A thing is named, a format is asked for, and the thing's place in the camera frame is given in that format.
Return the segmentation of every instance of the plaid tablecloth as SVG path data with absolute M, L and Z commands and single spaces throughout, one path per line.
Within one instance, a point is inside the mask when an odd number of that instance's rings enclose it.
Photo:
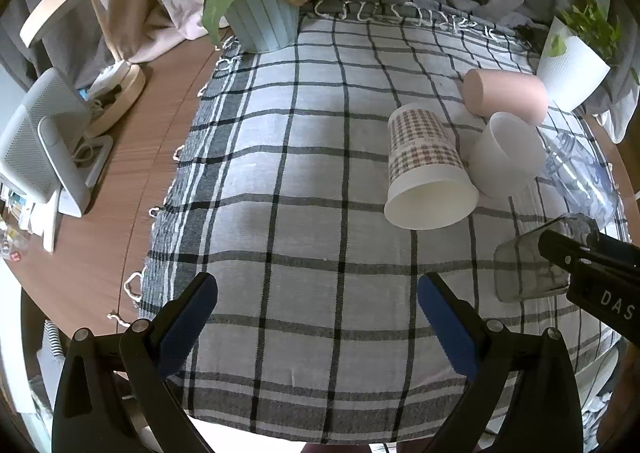
M 427 271 L 512 331 L 558 327 L 576 371 L 618 339 L 562 295 L 508 305 L 495 296 L 495 247 L 566 211 L 548 179 L 510 198 L 481 195 L 471 216 L 436 231 L 383 215 L 389 115 L 424 101 L 466 160 L 486 120 L 466 111 L 462 76 L 532 72 L 536 55 L 513 32 L 432 2 L 346 2 L 317 1 L 282 51 L 226 49 L 156 220 L 141 316 L 198 271 L 220 288 L 173 379 L 198 419 L 311 442 L 432 435 L 465 379 L 417 307 Z M 542 130 L 573 133 L 604 164 L 573 115 L 551 110 Z M 627 239 L 621 213 L 607 233 Z

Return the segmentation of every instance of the small items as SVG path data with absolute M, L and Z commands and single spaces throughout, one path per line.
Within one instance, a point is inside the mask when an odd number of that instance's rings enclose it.
M 27 240 L 20 231 L 0 218 L 0 256 L 7 261 L 20 261 L 29 248 Z
M 567 201 L 572 213 L 593 218 L 600 229 L 613 219 L 620 197 L 607 169 L 569 133 L 545 137 L 546 174 Z

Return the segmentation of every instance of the paper cup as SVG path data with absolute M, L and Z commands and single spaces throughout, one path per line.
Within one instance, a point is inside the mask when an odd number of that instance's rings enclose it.
M 385 216 L 402 229 L 438 229 L 462 220 L 478 205 L 455 146 L 438 117 L 415 102 L 388 122 L 389 189 Z
M 485 195 L 510 197 L 545 164 L 538 132 L 513 113 L 494 113 L 469 157 L 469 176 Z

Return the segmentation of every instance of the clear glass cup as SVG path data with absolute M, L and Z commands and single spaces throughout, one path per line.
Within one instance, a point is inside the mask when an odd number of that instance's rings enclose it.
M 596 222 L 582 213 L 564 214 L 544 226 L 501 243 L 494 253 L 495 293 L 505 303 L 564 293 L 569 273 L 540 256 L 538 240 L 551 229 L 588 245 L 597 238 Z
M 593 218 L 600 229 L 613 219 L 620 198 L 607 170 L 573 135 L 543 137 L 547 147 L 545 169 L 572 213 Z

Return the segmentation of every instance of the green leaf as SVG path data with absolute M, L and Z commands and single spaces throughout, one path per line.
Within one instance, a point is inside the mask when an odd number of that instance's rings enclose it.
M 549 57 L 561 56 L 566 52 L 566 44 L 559 34 L 556 34 L 551 38 L 551 49 L 549 50 Z
M 607 20 L 604 7 L 596 0 L 586 0 L 584 10 L 573 4 L 566 10 L 561 10 L 559 16 L 562 22 L 585 42 L 608 65 L 618 49 L 618 41 L 622 37 L 619 20 L 614 26 Z
M 220 18 L 225 15 L 226 10 L 235 0 L 204 0 L 202 10 L 202 26 L 207 29 L 214 45 L 220 44 L 220 34 L 218 26 Z
M 619 41 L 622 37 L 622 25 L 620 24 L 620 18 L 616 16 L 616 28 L 613 31 L 613 39 Z

